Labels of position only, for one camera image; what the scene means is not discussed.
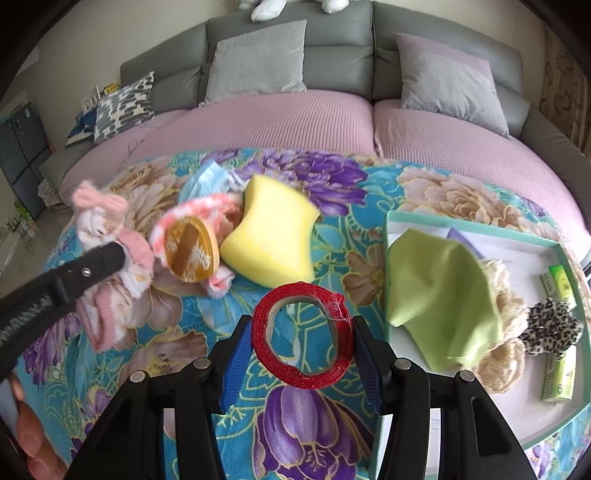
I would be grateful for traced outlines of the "left hand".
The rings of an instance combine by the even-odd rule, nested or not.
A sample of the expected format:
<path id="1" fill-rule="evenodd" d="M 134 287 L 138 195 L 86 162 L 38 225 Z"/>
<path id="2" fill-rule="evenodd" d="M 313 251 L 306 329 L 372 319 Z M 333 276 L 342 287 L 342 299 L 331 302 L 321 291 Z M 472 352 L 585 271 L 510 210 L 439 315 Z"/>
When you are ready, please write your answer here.
<path id="1" fill-rule="evenodd" d="M 26 465 L 30 475 L 37 480 L 63 479 L 67 467 L 45 436 L 39 418 L 25 403 L 21 382 L 14 374 L 8 379 L 18 409 L 16 440 L 27 456 Z"/>

